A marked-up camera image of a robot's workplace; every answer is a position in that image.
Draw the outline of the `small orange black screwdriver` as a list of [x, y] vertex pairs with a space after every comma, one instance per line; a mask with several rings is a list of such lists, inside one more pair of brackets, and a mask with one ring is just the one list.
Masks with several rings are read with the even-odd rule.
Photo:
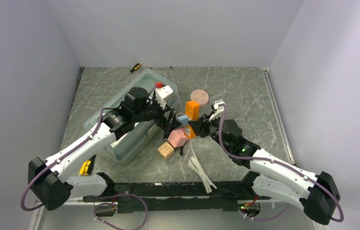
[[138, 69], [141, 68], [141, 63], [137, 63], [135, 64], [130, 70], [129, 70], [129, 73], [126, 74], [123, 78], [120, 79], [120, 81], [124, 80], [127, 76], [133, 74], [135, 71], [137, 71]]

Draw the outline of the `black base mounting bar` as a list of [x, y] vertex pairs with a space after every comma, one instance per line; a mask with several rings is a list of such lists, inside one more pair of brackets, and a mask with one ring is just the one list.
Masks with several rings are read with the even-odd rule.
[[215, 181], [206, 192], [202, 182], [115, 183], [101, 195], [87, 195], [85, 203], [113, 202], [119, 214], [143, 211], [209, 210], [237, 211], [258, 196], [240, 181]]

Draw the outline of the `clear plastic storage box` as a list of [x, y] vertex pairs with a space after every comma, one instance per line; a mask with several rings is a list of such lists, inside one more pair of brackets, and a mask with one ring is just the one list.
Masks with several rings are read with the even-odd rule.
[[[180, 97], [175, 83], [165, 79], [156, 72], [146, 69], [126, 85], [117, 95], [104, 106], [117, 108], [117, 112], [107, 112], [104, 119], [110, 125], [120, 125], [129, 121], [134, 114], [146, 109], [147, 94], [161, 82], [165, 87], [170, 87], [172, 93], [164, 98], [166, 106], [180, 112]], [[136, 122], [134, 129], [126, 134], [119, 133], [119, 139], [107, 145], [103, 150], [117, 163], [128, 165], [142, 149], [156, 136], [158, 126], [155, 120]]]

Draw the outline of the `pink square socket adapter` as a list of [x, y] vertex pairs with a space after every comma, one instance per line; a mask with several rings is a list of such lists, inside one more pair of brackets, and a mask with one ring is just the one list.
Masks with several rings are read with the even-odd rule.
[[171, 131], [168, 137], [168, 143], [174, 148], [184, 146], [187, 141], [188, 138], [184, 134], [184, 128]]

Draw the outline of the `round pink power socket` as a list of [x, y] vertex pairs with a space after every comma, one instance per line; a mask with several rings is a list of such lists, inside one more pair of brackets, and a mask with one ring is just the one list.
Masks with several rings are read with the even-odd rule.
[[204, 107], [209, 102], [209, 95], [205, 90], [197, 89], [190, 94], [192, 101], [197, 102], [200, 107]]

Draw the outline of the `blue small adapter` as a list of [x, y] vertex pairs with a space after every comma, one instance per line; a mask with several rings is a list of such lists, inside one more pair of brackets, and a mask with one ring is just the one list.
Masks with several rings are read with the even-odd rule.
[[185, 127], [188, 125], [189, 117], [187, 115], [179, 115], [176, 117], [176, 120], [180, 123], [180, 127]]

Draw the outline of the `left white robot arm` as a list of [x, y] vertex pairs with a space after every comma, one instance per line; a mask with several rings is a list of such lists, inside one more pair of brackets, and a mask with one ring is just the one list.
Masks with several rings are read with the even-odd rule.
[[32, 159], [28, 164], [28, 185], [20, 201], [21, 208], [35, 210], [25, 205], [28, 191], [32, 191], [41, 202], [38, 207], [47, 210], [55, 210], [70, 198], [80, 196], [111, 200], [115, 183], [109, 176], [97, 173], [80, 179], [73, 176], [74, 170], [101, 149], [126, 137], [136, 124], [153, 121], [164, 131], [178, 127], [176, 111], [168, 105], [173, 95], [174, 91], [168, 85], [150, 91], [133, 87], [117, 107], [102, 108], [96, 124], [68, 147], [45, 160]]

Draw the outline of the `yellow black screwdriver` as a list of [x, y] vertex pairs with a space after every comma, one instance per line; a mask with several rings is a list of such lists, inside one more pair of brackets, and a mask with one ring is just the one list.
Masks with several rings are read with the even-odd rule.
[[93, 155], [91, 158], [89, 158], [87, 161], [85, 161], [82, 164], [82, 167], [79, 171], [80, 176], [89, 176], [91, 175], [94, 164], [95, 164], [96, 155]]

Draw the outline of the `beige cube socket adapter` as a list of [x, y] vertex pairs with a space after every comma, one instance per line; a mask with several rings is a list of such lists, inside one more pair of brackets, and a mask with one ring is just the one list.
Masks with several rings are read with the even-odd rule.
[[158, 152], [162, 159], [166, 161], [174, 154], [175, 149], [168, 142], [164, 142], [160, 147], [158, 147]]

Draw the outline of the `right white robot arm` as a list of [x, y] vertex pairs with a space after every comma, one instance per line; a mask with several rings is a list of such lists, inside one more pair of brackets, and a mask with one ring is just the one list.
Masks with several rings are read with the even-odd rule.
[[342, 222], [341, 198], [332, 175], [300, 169], [273, 156], [243, 137], [235, 120], [201, 117], [184, 130], [190, 137], [210, 137], [234, 163], [249, 169], [241, 181], [241, 194], [275, 198], [301, 209], [311, 220], [328, 225]]

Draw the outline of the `orange power strip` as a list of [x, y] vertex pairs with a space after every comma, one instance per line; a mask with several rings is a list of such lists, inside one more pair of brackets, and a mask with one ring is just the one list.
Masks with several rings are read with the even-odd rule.
[[[189, 120], [197, 120], [199, 117], [199, 109], [200, 105], [196, 101], [188, 101], [185, 104], [185, 115], [189, 118]], [[187, 124], [184, 128], [184, 134], [187, 138], [192, 139], [196, 137], [192, 127]]]

